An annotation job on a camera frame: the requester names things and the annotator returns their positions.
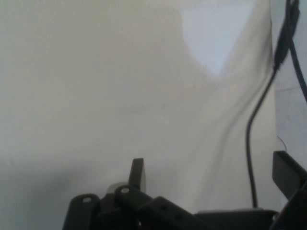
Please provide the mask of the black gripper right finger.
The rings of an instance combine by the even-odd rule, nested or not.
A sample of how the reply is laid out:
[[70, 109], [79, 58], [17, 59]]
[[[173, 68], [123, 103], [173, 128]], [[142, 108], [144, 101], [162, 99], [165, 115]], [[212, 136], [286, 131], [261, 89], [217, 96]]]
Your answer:
[[287, 203], [271, 225], [272, 230], [307, 228], [307, 171], [286, 151], [273, 153], [272, 178]]

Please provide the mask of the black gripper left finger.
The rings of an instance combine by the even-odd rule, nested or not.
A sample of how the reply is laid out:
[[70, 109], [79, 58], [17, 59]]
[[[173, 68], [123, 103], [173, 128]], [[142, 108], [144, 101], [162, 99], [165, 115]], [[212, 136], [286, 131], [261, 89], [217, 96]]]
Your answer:
[[65, 230], [198, 230], [200, 221], [163, 197], [145, 193], [144, 160], [132, 161], [126, 184], [103, 198], [82, 194], [70, 202]]

